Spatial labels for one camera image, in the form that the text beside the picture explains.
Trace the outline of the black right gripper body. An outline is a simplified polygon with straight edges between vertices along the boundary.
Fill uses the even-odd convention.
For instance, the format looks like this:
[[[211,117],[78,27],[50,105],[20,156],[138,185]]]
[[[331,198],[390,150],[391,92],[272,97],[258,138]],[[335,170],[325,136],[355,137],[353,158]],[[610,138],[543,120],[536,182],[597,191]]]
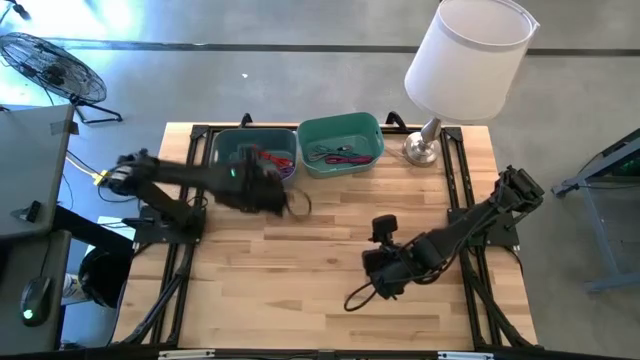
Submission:
[[[400,247],[381,245],[365,250],[361,255],[365,274],[376,293],[388,300],[404,293],[405,265],[400,259]]]

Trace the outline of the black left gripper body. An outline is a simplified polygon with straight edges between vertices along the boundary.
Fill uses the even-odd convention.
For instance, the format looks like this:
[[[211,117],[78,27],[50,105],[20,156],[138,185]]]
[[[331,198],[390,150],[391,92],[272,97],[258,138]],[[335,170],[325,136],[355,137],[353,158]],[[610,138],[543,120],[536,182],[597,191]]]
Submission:
[[[229,166],[222,204],[244,213],[266,212],[282,217],[288,203],[280,176],[259,164],[255,148],[244,147]]]

